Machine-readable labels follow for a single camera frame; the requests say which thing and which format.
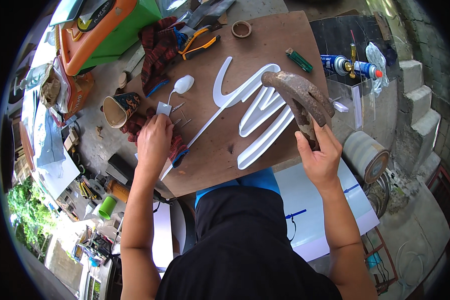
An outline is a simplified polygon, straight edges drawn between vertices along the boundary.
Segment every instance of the hammer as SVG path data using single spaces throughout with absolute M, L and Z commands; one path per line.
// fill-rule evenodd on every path
M 324 127 L 327 119 L 323 110 L 330 118 L 335 115 L 335 110 L 327 97 L 312 82 L 290 72 L 265 72 L 261 76 L 261 82 L 265 87 L 275 88 L 282 96 L 292 110 L 296 123 L 308 140 L 312 151 L 319 150 L 320 146 L 315 137 L 309 114 L 320 127 Z

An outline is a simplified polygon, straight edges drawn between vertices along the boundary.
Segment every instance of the brass torch nozzle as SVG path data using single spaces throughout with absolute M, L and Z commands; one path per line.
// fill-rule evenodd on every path
M 350 60 L 352 61 L 350 78 L 355 78 L 355 57 L 357 57 L 357 47 L 355 47 L 355 44 L 350 44 Z

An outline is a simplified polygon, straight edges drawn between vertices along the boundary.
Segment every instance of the blue pants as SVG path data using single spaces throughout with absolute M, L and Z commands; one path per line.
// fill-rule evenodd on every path
M 197 191 L 197 200 L 195 200 L 195 208 L 197 207 L 198 201 L 202 198 L 206 193 L 211 192 L 213 190 L 223 188 L 226 186 L 232 185 L 243 185 L 243 186 L 254 186 L 257 188 L 267 189 L 276 192 L 280 195 L 280 189 L 278 188 L 277 181 L 275 180 L 274 172 L 272 171 L 272 167 L 257 171 L 255 173 L 251 173 L 245 175 L 243 177 L 233 179 L 224 183 L 217 184 L 207 189 L 201 189 Z

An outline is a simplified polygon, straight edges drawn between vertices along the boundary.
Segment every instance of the green cup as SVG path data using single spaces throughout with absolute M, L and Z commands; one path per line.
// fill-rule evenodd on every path
M 102 206 L 98 209 L 98 213 L 107 220 L 110 220 L 110 215 L 113 212 L 113 209 L 117 205 L 117 201 L 115 201 L 112 197 L 108 196 L 102 203 Z

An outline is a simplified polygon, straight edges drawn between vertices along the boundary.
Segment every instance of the hand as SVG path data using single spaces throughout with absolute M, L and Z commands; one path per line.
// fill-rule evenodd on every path
M 167 115 L 154 115 L 138 133 L 138 170 L 158 177 L 170 152 L 173 133 L 172 121 Z
M 312 151 L 308 140 L 300 131 L 295 132 L 296 146 L 302 157 L 303 169 L 310 181 L 321 193 L 332 184 L 340 184 L 338 163 L 342 155 L 342 145 L 337 141 L 328 125 L 320 127 L 314 118 L 313 129 L 320 144 L 320 151 Z

